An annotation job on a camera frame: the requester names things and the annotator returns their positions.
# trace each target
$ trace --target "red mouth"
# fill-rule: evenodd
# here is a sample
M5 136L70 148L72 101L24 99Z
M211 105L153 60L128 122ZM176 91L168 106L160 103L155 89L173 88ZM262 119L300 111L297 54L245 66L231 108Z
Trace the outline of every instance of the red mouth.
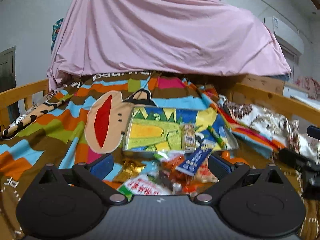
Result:
M104 141L106 140L108 133L111 100L112 96L110 95L108 99L104 101L103 105L98 109L96 119L94 120L94 132L101 148L104 145Z

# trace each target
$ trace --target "wooden door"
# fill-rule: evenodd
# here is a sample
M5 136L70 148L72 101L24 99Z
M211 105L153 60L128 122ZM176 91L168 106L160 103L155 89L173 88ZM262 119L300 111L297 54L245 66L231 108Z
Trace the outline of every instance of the wooden door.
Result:
M15 48L0 52L0 93L16 87L14 57ZM20 116L18 103L8 106L8 112L10 122L17 119Z

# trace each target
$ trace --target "door frame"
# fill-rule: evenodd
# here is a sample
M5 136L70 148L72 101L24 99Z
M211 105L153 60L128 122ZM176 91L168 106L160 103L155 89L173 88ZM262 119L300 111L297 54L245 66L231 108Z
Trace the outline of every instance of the door frame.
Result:
M15 61L16 61L16 47L12 47L10 49L6 49L5 51L2 51L0 52L0 57L5 55L5 54L8 54L10 52L13 52L13 56L12 56L12 73L13 73L13 76L14 76L14 87L17 87L17 84L16 84L16 65L15 65Z

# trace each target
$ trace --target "cartoon monkey face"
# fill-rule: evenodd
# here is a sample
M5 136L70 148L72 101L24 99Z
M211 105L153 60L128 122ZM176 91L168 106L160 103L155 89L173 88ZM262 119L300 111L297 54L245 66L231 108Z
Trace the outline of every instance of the cartoon monkey face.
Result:
M149 91L140 89L125 101L120 91L109 91L91 107L84 133L88 145L97 153L111 153L120 144L134 106L156 104Z

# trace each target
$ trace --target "pink patch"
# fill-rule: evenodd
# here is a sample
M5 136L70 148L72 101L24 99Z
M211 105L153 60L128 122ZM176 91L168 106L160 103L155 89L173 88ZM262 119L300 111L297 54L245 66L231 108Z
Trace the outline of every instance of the pink patch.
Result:
M165 79L158 77L158 88L185 88L186 86L181 82L179 78Z
M96 159L98 159L100 157L101 157L101 154L94 152L89 146L88 162L87 163L92 163L92 162L94 162Z

